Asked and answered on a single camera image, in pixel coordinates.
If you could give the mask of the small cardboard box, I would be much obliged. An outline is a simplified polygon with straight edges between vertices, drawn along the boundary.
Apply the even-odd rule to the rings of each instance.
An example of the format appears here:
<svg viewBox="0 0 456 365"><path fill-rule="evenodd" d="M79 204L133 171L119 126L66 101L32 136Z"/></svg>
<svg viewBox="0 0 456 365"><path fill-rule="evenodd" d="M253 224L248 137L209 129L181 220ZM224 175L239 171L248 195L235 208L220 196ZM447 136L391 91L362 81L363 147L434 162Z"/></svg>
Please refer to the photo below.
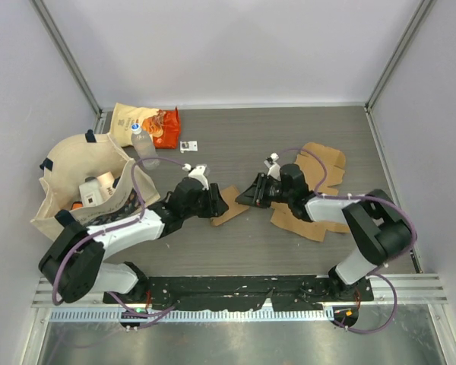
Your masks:
<svg viewBox="0 0 456 365"><path fill-rule="evenodd" d="M218 227L222 224L225 224L227 221L249 210L249 206L241 205L236 202L236 198L239 196L240 191L236 188L235 185L226 187L220 191L220 194L227 204L228 210L220 217L214 217L211 219L212 227Z"/></svg>

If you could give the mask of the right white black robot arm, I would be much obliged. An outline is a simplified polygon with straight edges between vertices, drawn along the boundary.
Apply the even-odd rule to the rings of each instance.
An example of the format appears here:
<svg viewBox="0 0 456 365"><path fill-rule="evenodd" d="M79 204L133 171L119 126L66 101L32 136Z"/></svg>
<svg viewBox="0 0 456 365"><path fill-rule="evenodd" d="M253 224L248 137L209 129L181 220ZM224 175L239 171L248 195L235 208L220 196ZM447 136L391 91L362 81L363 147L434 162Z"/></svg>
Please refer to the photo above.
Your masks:
<svg viewBox="0 0 456 365"><path fill-rule="evenodd" d="M294 163L283 165L278 176L259 173L236 203L257 208L282 203L300 221L347 226L356 248L328 272L327 288L321 293L336 300L347 299L359 281L410 250L416 241L409 218L382 190L346 197L319 194L309 188Z"/></svg>

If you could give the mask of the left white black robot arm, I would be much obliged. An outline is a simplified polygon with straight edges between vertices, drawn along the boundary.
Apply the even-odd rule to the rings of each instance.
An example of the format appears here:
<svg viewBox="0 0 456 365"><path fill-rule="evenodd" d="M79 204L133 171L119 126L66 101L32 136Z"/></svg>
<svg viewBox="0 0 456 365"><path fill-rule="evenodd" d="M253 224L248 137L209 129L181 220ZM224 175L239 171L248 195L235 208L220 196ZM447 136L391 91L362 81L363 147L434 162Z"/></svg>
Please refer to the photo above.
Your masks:
<svg viewBox="0 0 456 365"><path fill-rule="evenodd" d="M229 209L219 187L186 177L167 196L145 211L117 222L85 227L72 221L40 259L38 269L56 289L57 303L74 303L102 293L106 303L140 303L147 298L146 274L131 262L106 259L129 247L158 240L179 230L191 217L219 217Z"/></svg>

